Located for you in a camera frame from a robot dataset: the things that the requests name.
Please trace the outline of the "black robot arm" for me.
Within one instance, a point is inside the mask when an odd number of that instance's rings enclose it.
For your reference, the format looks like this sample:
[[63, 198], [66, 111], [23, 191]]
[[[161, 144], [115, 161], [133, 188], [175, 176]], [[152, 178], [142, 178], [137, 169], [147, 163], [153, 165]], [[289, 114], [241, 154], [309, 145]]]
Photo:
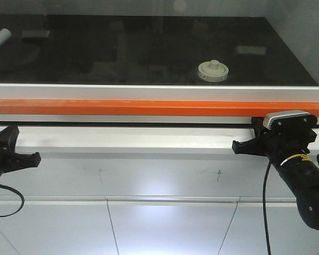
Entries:
[[308, 145], [315, 141], [317, 117], [302, 112], [275, 117], [252, 117], [255, 137], [232, 143], [235, 154], [267, 157], [296, 197], [304, 223], [319, 230], [319, 168], [309, 158]]

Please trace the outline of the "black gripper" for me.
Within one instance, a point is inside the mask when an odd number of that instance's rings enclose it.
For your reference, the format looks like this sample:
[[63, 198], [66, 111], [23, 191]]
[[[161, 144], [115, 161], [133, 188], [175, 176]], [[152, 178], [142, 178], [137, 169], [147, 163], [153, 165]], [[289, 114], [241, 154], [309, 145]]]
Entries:
[[[266, 131], [263, 117], [252, 117], [251, 124], [255, 135], [262, 135]], [[308, 145], [315, 142], [316, 133], [310, 129], [305, 132], [280, 131], [269, 132], [264, 139], [253, 138], [248, 141], [232, 142], [232, 150], [236, 155], [263, 156], [269, 159], [286, 159], [295, 154], [308, 154]]]

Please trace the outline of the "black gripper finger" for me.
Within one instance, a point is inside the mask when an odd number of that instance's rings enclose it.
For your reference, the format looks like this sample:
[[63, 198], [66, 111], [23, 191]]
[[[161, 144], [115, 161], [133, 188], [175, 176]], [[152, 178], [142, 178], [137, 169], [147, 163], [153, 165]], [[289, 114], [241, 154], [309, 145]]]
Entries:
[[16, 142], [19, 136], [19, 128], [10, 125], [0, 131], [0, 150], [15, 152]]
[[41, 162], [40, 153], [17, 154], [15, 152], [2, 152], [1, 174], [15, 172], [22, 169], [38, 167]]

